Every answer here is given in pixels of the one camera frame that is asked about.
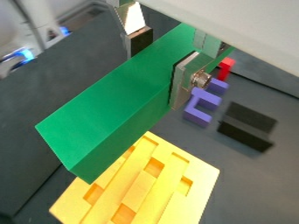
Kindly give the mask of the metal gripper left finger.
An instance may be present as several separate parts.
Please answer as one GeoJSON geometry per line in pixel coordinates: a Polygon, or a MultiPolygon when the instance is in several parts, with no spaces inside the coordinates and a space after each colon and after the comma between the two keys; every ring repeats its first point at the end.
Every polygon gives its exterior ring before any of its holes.
{"type": "Polygon", "coordinates": [[[144,13],[136,0],[105,0],[120,23],[127,57],[132,58],[154,43],[154,29],[146,25],[144,13]]]}

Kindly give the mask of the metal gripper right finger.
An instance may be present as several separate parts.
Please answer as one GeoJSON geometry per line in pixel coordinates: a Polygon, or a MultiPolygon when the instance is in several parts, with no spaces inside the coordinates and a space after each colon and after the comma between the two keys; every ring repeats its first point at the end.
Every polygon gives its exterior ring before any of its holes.
{"type": "Polygon", "coordinates": [[[230,45],[202,30],[194,33],[191,51],[172,66],[170,106],[178,109],[190,99],[194,88],[206,89],[211,83],[208,69],[226,57],[230,45]]]}

